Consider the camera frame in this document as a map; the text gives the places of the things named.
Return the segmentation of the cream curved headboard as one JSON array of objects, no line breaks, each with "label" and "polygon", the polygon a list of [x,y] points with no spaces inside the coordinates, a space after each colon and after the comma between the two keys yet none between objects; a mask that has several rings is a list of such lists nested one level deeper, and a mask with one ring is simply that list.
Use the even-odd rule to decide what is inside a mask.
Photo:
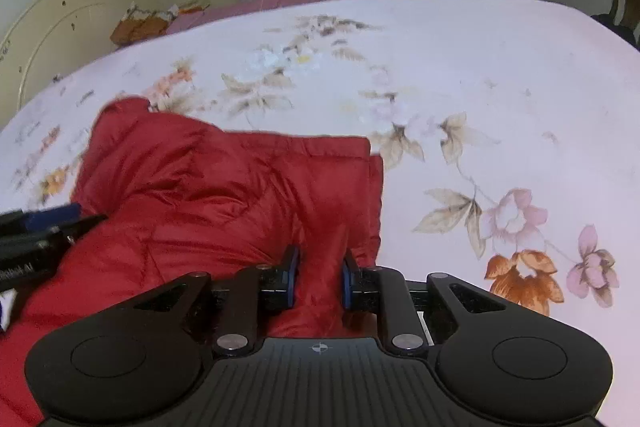
[{"label": "cream curved headboard", "polygon": [[1,124],[55,79],[116,49],[111,34],[130,5],[163,0],[37,0],[1,40]]}]

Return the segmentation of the dark wooden chair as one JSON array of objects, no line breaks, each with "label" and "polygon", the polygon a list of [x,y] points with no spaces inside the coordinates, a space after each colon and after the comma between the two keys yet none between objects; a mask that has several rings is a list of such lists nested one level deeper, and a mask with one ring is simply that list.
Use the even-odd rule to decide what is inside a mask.
[{"label": "dark wooden chair", "polygon": [[634,48],[639,47],[636,31],[639,28],[640,0],[612,0],[607,13],[593,15],[591,18]]}]

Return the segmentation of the white floral quilt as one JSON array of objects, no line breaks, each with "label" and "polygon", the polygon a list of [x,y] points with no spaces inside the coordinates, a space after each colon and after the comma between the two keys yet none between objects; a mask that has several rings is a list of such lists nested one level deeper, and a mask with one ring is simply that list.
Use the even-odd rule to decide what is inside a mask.
[{"label": "white floral quilt", "polygon": [[73,202],[94,124],[124,98],[225,132],[367,139],[383,161],[375,263],[448,272],[597,338],[614,365],[601,419],[638,424],[639,54],[590,17],[333,0],[132,46],[2,130],[2,209]]}]

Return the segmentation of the orange brown folded cloth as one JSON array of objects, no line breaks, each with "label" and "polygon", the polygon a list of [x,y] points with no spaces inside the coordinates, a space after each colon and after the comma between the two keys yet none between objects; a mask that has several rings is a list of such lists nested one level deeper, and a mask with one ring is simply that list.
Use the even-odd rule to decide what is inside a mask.
[{"label": "orange brown folded cloth", "polygon": [[122,18],[110,35],[111,43],[119,48],[161,37],[174,21],[168,11],[134,10]]}]

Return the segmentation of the red puffer down jacket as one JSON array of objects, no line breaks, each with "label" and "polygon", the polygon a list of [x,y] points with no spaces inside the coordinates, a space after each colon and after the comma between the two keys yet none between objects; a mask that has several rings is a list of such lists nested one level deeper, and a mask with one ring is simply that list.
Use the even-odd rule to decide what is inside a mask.
[{"label": "red puffer down jacket", "polygon": [[270,335],[365,336],[372,321],[342,305],[342,263],[370,267],[380,247],[383,161],[367,139],[225,132],[144,98],[106,106],[73,199],[103,222],[26,299],[1,337],[1,421],[33,426],[28,350],[70,322],[189,272],[226,279],[302,251],[295,305]]}]

